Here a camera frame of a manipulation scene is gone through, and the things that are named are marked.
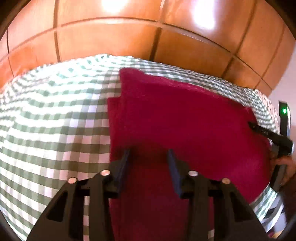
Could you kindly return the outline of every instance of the red cloth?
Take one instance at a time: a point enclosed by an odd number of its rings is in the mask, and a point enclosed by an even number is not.
[[[111,161],[124,148],[132,155],[110,206],[116,241],[184,239],[188,202],[174,193],[168,149],[207,178],[229,178],[248,202],[268,185],[270,145],[249,128],[256,122],[250,108],[136,69],[121,69],[120,80],[121,97],[108,99]]]

